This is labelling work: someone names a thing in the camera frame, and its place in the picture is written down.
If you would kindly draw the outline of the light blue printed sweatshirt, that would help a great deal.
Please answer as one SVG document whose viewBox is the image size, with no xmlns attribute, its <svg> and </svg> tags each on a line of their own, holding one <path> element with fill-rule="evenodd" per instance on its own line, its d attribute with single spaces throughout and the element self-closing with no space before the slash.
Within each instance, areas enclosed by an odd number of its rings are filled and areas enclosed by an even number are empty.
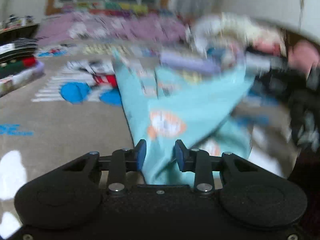
<svg viewBox="0 0 320 240">
<path fill-rule="evenodd" d="M 251 136 L 232 117 L 253 80 L 238 65 L 190 83 L 181 74 L 151 63 L 133 63 L 113 52 L 114 71 L 134 143 L 146 141 L 142 174 L 147 184 L 193 185 L 194 174 L 181 172 L 175 141 L 187 148 L 232 152 L 247 159 Z"/>
</svg>

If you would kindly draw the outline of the pile of unfolded clothes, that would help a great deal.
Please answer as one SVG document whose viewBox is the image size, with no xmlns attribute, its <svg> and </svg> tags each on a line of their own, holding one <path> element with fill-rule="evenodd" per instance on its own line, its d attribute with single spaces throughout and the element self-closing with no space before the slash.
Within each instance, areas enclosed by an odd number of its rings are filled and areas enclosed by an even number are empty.
<svg viewBox="0 0 320 240">
<path fill-rule="evenodd" d="M 162 64 L 207 75 L 244 64 L 255 93 L 288 105 L 295 145 L 319 150 L 319 51 L 313 44 L 287 47 L 280 30 L 230 13 L 203 16 L 185 35 L 188 48 L 162 50 Z"/>
</svg>

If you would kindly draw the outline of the stack of folded clothes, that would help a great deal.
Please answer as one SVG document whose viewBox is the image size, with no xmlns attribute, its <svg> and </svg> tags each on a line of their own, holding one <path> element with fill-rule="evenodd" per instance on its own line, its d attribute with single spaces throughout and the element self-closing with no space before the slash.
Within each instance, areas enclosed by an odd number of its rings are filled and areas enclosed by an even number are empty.
<svg viewBox="0 0 320 240">
<path fill-rule="evenodd" d="M 44 74 L 44 63 L 34 56 L 38 43 L 19 38 L 1 46 L 1 96 L 17 90 Z"/>
</svg>

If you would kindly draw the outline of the brown Mickey Mouse blanket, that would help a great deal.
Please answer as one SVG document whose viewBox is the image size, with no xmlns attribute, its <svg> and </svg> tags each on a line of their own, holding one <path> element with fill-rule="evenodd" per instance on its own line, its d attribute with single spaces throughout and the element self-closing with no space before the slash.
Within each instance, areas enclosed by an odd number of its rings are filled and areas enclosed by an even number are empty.
<svg viewBox="0 0 320 240">
<path fill-rule="evenodd" d="M 8 238 L 21 222 L 14 208 L 17 190 L 89 151 L 109 155 L 132 147 L 123 109 L 99 101 L 95 90 L 87 101 L 73 105 L 59 97 L 69 74 L 65 64 L 81 54 L 43 59 L 45 74 L 1 98 L 1 237 Z"/>
</svg>

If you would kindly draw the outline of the purple floral quilt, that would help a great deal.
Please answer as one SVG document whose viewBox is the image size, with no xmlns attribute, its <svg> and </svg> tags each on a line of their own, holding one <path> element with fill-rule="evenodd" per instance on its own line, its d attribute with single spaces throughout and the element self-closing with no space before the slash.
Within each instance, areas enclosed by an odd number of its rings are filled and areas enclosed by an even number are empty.
<svg viewBox="0 0 320 240">
<path fill-rule="evenodd" d="M 46 19 L 35 38 L 40 46 L 87 38 L 175 43 L 185 40 L 185 25 L 173 16 L 124 17 L 76 11 Z"/>
</svg>

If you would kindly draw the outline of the dark wooden shelf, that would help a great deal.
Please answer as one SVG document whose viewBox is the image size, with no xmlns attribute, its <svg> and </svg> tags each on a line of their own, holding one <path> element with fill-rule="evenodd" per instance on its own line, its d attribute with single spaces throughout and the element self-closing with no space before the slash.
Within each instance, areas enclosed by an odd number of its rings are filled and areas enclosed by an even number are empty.
<svg viewBox="0 0 320 240">
<path fill-rule="evenodd" d="M 29 24 L 23 27 L 3 30 L 0 34 L 0 45 L 11 43 L 19 38 L 33 38 L 39 26 L 39 24 Z"/>
</svg>

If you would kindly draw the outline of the colourful alphabet wall mat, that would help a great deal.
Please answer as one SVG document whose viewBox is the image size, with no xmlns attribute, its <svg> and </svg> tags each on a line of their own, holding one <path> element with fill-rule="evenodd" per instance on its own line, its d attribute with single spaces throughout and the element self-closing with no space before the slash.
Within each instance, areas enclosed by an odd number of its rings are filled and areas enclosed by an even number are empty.
<svg viewBox="0 0 320 240">
<path fill-rule="evenodd" d="M 149 12 L 149 7 L 142 4 L 124 3 L 124 2 L 66 2 L 63 4 L 61 11 L 67 12 L 88 12 L 90 14 L 103 14 L 106 16 L 141 16 Z"/>
</svg>

